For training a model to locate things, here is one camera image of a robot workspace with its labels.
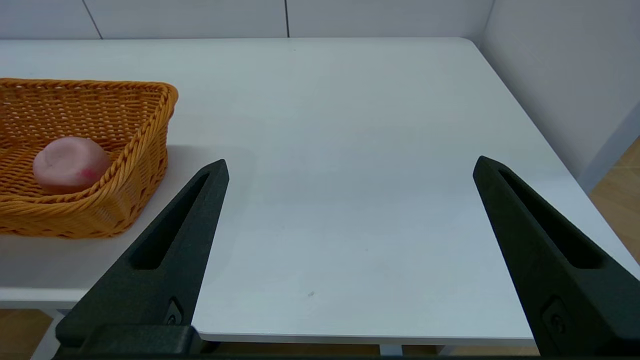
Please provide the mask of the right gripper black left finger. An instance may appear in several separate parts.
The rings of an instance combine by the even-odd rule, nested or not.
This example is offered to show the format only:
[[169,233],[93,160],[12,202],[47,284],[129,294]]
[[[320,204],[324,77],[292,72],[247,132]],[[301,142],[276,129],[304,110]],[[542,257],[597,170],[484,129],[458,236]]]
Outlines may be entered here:
[[192,326],[229,171],[199,169],[55,328],[62,352],[198,352]]

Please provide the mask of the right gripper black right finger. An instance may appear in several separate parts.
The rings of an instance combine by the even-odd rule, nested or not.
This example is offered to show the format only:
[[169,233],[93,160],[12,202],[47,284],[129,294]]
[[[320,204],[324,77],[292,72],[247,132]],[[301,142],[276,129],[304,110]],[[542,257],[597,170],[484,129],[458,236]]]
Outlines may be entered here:
[[639,280],[505,164],[473,180],[540,355],[638,358]]

